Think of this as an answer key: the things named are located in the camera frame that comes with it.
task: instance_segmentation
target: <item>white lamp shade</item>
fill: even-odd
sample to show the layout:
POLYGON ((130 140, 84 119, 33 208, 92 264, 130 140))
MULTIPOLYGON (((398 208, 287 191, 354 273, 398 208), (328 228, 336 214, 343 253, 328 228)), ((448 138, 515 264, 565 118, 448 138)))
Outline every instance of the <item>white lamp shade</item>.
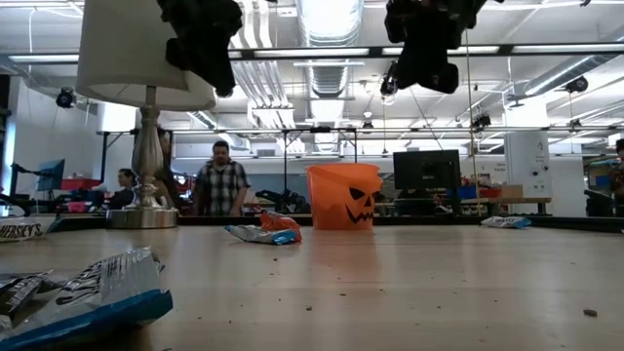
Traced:
POLYGON ((215 107, 211 85, 167 63, 167 40, 176 34, 155 0, 90 0, 84 12, 76 92, 140 107, 153 86, 160 109, 215 107))

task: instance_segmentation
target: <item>pumpkin bucket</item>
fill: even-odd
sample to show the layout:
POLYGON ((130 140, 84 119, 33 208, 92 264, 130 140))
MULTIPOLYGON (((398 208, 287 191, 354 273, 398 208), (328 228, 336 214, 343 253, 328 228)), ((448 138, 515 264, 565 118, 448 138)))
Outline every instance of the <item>pumpkin bucket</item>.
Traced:
POLYGON ((321 230, 372 228, 374 199, 381 188, 379 167, 337 163, 306 168, 312 223, 321 230))

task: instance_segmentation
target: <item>ceiling pipe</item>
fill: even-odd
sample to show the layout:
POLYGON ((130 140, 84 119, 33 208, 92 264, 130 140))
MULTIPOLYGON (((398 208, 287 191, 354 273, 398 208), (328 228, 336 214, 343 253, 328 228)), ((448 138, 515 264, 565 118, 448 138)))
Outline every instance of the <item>ceiling pipe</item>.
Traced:
MULTIPOLYGON (((601 41, 624 42, 624 26, 619 27, 601 41)), ((619 55, 590 55, 572 57, 539 77, 530 80, 523 87, 524 96, 539 96, 582 76, 583 74, 619 57, 619 55)))

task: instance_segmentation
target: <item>desk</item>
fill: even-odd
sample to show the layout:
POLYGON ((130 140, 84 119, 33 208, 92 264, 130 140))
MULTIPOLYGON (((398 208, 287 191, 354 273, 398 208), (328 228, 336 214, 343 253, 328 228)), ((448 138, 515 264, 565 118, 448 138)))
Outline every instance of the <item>desk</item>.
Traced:
POLYGON ((55 233, 0 245, 0 273, 73 276, 151 246, 174 310, 83 350, 623 349, 621 236, 477 225, 302 234, 276 247, 206 226, 55 233))
POLYGON ((500 205, 512 204, 537 204, 537 212, 540 215, 546 215, 546 204, 552 201, 551 198, 481 198, 461 200, 461 205, 477 205, 478 203, 486 205, 488 215, 500 214, 500 205))

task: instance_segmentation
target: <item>monitor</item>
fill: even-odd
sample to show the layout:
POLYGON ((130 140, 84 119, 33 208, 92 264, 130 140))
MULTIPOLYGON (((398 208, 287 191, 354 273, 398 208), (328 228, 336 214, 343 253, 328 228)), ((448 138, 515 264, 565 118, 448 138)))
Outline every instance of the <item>monitor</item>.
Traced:
POLYGON ((461 185, 457 150, 395 152, 393 156, 397 190, 461 185))
POLYGON ((58 190, 62 186, 62 174, 65 170, 65 159, 48 161, 39 165, 38 191, 58 190))

